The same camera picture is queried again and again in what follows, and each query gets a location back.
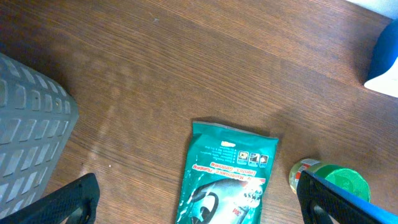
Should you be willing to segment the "green lid jar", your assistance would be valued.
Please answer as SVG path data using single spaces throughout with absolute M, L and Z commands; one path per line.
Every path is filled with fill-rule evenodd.
M 347 167 L 310 158 L 298 161 L 290 170 L 289 185 L 295 194 L 300 176 L 305 170 L 313 172 L 367 202 L 371 201 L 370 187 L 360 173 Z

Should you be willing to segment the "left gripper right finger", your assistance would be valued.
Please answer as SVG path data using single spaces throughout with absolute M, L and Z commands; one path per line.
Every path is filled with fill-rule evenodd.
M 333 220 L 338 223 L 397 223 L 397 215 L 306 170 L 300 176 L 297 196 L 306 224 L 332 224 Z

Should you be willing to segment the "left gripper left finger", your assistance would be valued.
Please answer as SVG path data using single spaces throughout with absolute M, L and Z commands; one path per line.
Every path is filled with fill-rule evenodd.
M 100 199 L 100 188 L 94 173 L 70 182 L 46 197 L 1 219 L 1 223 L 76 223 L 93 224 Z

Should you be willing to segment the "green 3M gloves packet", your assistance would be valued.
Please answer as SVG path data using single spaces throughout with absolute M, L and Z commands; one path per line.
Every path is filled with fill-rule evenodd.
M 176 223 L 260 223 L 279 140 L 194 121 Z

